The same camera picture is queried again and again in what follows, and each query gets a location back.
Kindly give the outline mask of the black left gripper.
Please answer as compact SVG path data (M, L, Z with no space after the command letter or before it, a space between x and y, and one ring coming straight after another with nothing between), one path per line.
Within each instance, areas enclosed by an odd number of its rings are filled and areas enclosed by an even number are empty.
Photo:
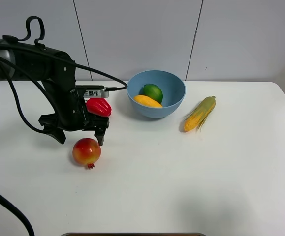
M38 120L44 126L45 134L63 145L66 141L64 131L95 131L94 136L98 144L103 146L109 119L94 115L87 110L86 98L78 94L77 85L64 88L51 81L42 84L55 105L53 114L41 115Z

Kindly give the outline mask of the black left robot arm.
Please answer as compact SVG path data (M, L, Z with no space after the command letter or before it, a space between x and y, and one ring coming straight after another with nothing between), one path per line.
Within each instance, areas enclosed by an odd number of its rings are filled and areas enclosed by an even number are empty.
M64 144L65 132L94 131L99 145L103 145L109 119L88 111L87 98L106 98L109 88L77 85L75 62L62 51L42 45L10 42L0 39L0 81L7 80L15 97L21 119L32 130L47 134ZM13 81L33 82L54 109L52 114L41 115L38 122L43 129L31 125L20 107Z

